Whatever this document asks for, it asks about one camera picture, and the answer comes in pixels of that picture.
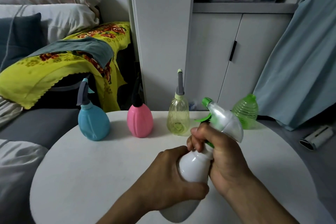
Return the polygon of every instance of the pink spray bottle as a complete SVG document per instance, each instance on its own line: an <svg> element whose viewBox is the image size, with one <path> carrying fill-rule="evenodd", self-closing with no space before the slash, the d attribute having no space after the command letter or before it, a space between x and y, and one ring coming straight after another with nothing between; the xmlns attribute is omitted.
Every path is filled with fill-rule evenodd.
<svg viewBox="0 0 336 224"><path fill-rule="evenodd" d="M149 108L142 102L138 93L140 77L135 81L132 106L127 113L127 125L134 137L143 138L149 135L153 129L153 116Z"/></svg>

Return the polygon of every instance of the cabinet door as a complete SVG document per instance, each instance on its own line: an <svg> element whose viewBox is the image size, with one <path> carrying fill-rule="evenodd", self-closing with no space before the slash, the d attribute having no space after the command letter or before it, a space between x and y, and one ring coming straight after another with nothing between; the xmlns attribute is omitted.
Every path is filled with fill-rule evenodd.
<svg viewBox="0 0 336 224"><path fill-rule="evenodd" d="M291 19L290 14L243 14L218 100L221 107L231 110L239 99L253 92Z"/></svg>
<svg viewBox="0 0 336 224"><path fill-rule="evenodd" d="M242 14L192 14L184 89L199 110L218 101Z"/></svg>

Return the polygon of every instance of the light blue curtain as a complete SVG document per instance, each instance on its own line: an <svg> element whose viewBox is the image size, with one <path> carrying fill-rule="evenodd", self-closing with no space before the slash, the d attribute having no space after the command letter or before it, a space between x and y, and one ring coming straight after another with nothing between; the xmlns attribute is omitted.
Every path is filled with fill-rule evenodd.
<svg viewBox="0 0 336 224"><path fill-rule="evenodd" d="M336 103L336 0L301 0L254 89L288 130Z"/></svg>

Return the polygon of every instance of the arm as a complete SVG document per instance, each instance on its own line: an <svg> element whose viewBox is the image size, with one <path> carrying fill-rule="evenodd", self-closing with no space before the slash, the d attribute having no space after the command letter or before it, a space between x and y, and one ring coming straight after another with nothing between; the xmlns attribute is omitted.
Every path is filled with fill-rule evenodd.
<svg viewBox="0 0 336 224"><path fill-rule="evenodd" d="M202 200L205 183L182 180L176 162L186 146L160 152L140 178L114 203L97 224L134 224L149 211L162 210L185 200Z"/></svg>
<svg viewBox="0 0 336 224"><path fill-rule="evenodd" d="M215 146L210 179L243 223L298 223L252 174L236 141L202 123L191 129L188 149L201 151L204 140Z"/></svg>

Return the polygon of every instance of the white cable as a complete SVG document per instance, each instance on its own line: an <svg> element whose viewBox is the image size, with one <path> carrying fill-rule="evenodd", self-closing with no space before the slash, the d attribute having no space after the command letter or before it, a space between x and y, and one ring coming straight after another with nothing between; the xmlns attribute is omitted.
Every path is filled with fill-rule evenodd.
<svg viewBox="0 0 336 224"><path fill-rule="evenodd" d="M6 44L6 54L5 54L5 57L3 58L2 62L1 62L1 65L0 65L0 73L2 72L2 67L5 63L5 60L8 56L8 49L9 49L9 41L11 39L11 33L12 33L12 28L13 28L13 24L14 24L14 20L15 20L15 17L19 14L19 12L21 11L22 7L24 7L25 4L21 5L20 8L18 9L18 11L15 13L11 23L10 23L10 26L9 26L9 33L8 33L8 38L7 38L7 44Z"/></svg>

